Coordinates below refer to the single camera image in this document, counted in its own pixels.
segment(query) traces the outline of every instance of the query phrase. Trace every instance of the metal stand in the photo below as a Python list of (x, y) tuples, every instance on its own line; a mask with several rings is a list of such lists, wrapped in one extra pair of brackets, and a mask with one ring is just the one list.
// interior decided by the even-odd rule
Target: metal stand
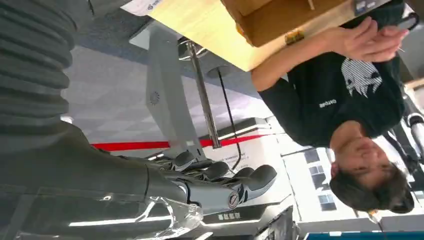
[(178, 37), (161, 25), (153, 25), (149, 32), (146, 104), (171, 146), (166, 155), (175, 158), (189, 151), (197, 161), (204, 161), (206, 157), (184, 94)]
[(197, 89), (200, 95), (200, 102), (203, 108), (204, 119), (206, 120), (207, 130), (209, 132), (209, 136), (213, 142), (213, 148), (221, 148), (220, 140), (218, 139), (217, 127), (215, 126), (214, 116), (212, 115), (211, 105), (208, 99), (208, 93), (206, 92), (205, 80), (203, 78), (203, 73), (200, 68), (200, 63), (198, 56), (196, 54), (196, 49), (192, 41), (187, 41), (187, 48), (190, 52), (191, 63), (193, 64), (193, 70), (197, 75), (196, 83)]

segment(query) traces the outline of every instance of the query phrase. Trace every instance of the label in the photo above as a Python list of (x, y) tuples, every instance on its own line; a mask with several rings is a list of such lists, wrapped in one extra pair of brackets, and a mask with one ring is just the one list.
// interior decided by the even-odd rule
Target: label
[(355, 12), (355, 16), (362, 15), (376, 8), (380, 5), (379, 2), (381, 2), (381, 0), (354, 0), (353, 10)]
[(333, 105), (333, 104), (336, 104), (336, 103), (337, 103), (337, 101), (335, 99), (325, 101), (325, 102), (319, 104), (319, 108), (322, 109), (322, 108), (325, 108), (327, 106), (330, 106), (330, 105)]
[(289, 32), (285, 35), (285, 44), (290, 46), (305, 38), (303, 32), (299, 29)]
[(152, 12), (162, 0), (133, 0), (121, 8), (136, 16), (145, 16)]

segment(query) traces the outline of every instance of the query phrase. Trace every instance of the graphic print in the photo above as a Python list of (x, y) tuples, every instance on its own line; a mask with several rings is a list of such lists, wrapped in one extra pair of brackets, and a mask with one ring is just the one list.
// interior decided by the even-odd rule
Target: graphic print
[(375, 93), (383, 82), (379, 71), (371, 62), (346, 58), (341, 65), (341, 72), (351, 97), (355, 90), (368, 98), (368, 89), (371, 87), (372, 92)]

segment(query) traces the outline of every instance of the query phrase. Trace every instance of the white logo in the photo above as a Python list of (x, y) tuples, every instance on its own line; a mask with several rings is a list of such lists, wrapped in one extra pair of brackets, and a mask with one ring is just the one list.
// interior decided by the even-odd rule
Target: white logo
[(239, 212), (234, 212), (234, 213), (224, 213), (224, 214), (219, 214), (218, 215), (218, 219), (220, 221), (224, 221), (224, 220), (238, 220), (241, 219), (242, 216), (240, 215)]
[(320, 108), (325, 108), (327, 106), (330, 106), (330, 105), (333, 105), (333, 104), (336, 104), (336, 103), (337, 103), (337, 101), (335, 99), (333, 99), (333, 100), (330, 100), (330, 101), (325, 101), (323, 103), (320, 103), (319, 104), (319, 107)]
[(341, 65), (341, 72), (351, 97), (356, 90), (368, 98), (368, 88), (372, 87), (372, 92), (375, 93), (383, 82), (379, 71), (371, 62), (346, 58)]

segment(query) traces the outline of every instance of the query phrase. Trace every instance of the man's hand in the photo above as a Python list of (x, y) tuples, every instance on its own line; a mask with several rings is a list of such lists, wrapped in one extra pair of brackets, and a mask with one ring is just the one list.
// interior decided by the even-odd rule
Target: man's hand
[(377, 22), (367, 17), (354, 29), (330, 28), (322, 33), (330, 51), (353, 60), (386, 62), (396, 56), (402, 40), (408, 34), (396, 26), (378, 31)]

